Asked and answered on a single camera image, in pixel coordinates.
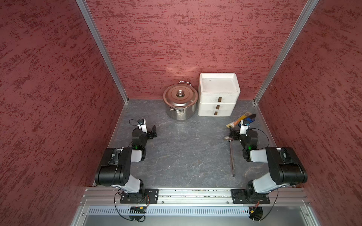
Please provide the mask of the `long steel ladle spoon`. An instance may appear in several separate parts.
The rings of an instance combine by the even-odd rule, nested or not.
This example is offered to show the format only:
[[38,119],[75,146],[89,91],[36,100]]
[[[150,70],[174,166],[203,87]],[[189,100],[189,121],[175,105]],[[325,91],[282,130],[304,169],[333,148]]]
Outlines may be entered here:
[[225,136],[223,139],[229,142],[231,172],[232,172],[232,176],[235,177],[236,174],[235,174],[235,165],[234,165],[234,160],[233,160],[233,149],[232,149],[233,138],[231,138],[229,136]]

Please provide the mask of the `stainless steel pot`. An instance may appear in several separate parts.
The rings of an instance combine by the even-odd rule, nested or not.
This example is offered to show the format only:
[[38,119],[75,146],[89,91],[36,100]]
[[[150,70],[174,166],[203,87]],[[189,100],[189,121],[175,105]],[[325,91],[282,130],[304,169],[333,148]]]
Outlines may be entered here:
[[[178,84],[188,84],[190,86],[190,82],[180,81]],[[193,106],[189,107],[183,107],[183,108],[175,108],[175,107],[169,107],[166,103],[166,113],[167,115],[177,121],[185,121],[189,118],[191,118],[197,109],[197,103],[195,103]]]

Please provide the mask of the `steel pot lid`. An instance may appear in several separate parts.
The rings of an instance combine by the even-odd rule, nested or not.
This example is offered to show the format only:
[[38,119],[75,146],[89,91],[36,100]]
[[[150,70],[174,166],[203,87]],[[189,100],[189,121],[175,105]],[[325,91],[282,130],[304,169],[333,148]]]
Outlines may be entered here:
[[163,100],[169,107],[183,108],[193,106],[199,98],[198,92],[188,84],[175,84],[163,93]]

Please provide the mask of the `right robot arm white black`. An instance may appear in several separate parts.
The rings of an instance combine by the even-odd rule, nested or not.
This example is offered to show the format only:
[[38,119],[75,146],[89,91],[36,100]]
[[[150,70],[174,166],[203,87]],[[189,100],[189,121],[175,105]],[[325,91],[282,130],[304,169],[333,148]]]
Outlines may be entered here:
[[307,182],[308,176],[300,159],[291,147],[265,147],[259,149],[258,133],[247,129],[241,134],[229,129],[229,137],[239,141],[247,162],[266,163],[269,172],[251,180],[244,189],[232,189],[234,204],[269,204],[269,193],[284,186],[296,186]]

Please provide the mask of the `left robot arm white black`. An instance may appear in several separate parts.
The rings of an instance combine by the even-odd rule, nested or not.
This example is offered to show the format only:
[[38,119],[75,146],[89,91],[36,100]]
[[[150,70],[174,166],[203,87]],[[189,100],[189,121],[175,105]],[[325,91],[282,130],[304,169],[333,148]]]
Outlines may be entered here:
[[143,130],[139,126],[132,131],[132,142],[128,147],[107,148],[95,175],[95,184],[117,189],[120,203],[157,203],[157,189],[146,189],[143,181],[131,175],[131,164],[143,162],[148,140],[157,137],[156,126]]

